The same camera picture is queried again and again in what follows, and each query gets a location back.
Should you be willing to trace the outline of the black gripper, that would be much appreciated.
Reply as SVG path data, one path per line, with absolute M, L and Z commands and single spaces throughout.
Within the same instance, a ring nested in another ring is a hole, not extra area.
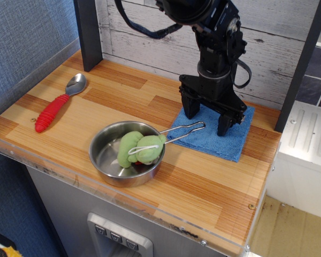
M 229 76 L 212 79 L 182 74 L 179 80 L 182 106 L 188 119 L 195 117 L 201 104 L 220 113 L 218 136 L 224 136 L 235 123 L 244 121 L 247 106 L 234 92 Z

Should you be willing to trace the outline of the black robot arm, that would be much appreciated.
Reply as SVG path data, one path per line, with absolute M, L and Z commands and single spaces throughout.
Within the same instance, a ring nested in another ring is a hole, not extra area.
M 241 124 L 247 106 L 234 88 L 238 66 L 248 73 L 242 61 L 246 47 L 239 11 L 231 1 L 157 1 L 159 9 L 179 25 L 190 26 L 200 51 L 198 76 L 179 77 L 181 100 L 187 118 L 193 118 L 204 105 L 220 114 L 217 134 Z

